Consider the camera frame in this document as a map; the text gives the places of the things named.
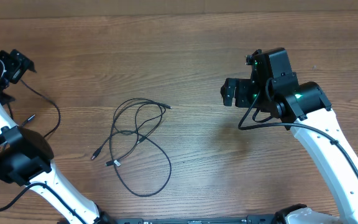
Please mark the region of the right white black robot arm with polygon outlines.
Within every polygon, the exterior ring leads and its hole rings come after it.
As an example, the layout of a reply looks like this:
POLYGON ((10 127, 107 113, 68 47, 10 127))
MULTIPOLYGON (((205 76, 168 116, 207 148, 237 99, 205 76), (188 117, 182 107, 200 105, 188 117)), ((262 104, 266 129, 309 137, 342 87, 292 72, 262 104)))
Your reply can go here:
POLYGON ((299 203, 275 212, 269 223, 358 223, 358 157, 337 121, 331 102, 315 82, 300 84, 283 47, 256 50, 246 56, 249 79, 227 78, 220 89, 224 106, 245 108, 268 118, 238 129, 281 127, 306 149, 328 186, 339 215, 312 210, 299 203))

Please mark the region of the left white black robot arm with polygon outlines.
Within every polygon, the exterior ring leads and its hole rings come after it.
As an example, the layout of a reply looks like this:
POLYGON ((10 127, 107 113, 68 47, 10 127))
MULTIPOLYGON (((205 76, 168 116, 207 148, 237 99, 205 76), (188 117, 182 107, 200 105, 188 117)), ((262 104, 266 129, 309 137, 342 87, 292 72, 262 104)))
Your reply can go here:
POLYGON ((18 125, 4 105, 13 97, 4 93, 35 66, 17 50, 0 51, 0 180, 31 190, 58 210, 65 223, 114 223, 106 212, 83 196, 59 171, 45 137, 18 125))

